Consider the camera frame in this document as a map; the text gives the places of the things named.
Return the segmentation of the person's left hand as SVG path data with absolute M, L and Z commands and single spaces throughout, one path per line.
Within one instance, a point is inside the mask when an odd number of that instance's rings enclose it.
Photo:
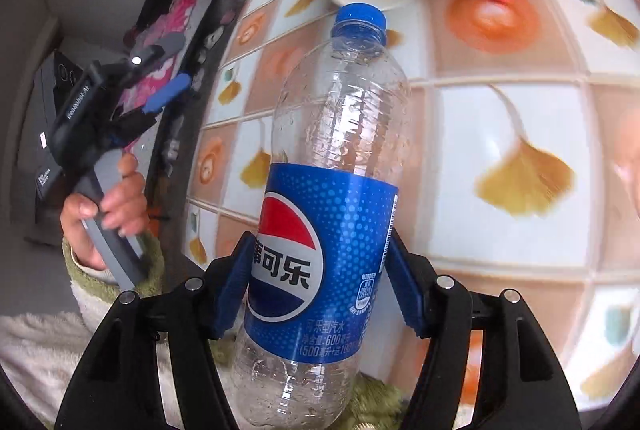
M 104 271 L 99 251 L 82 225 L 83 220 L 103 213 L 102 225 L 107 230 L 116 230 L 120 236 L 136 236 L 149 225 L 148 202 L 144 196 L 145 181 L 138 172 L 138 161 L 134 155 L 122 153 L 117 163 L 120 182 L 106 192 L 99 205 L 81 194 L 66 197 L 60 216 L 61 228 L 70 244 L 76 260 L 86 268 Z

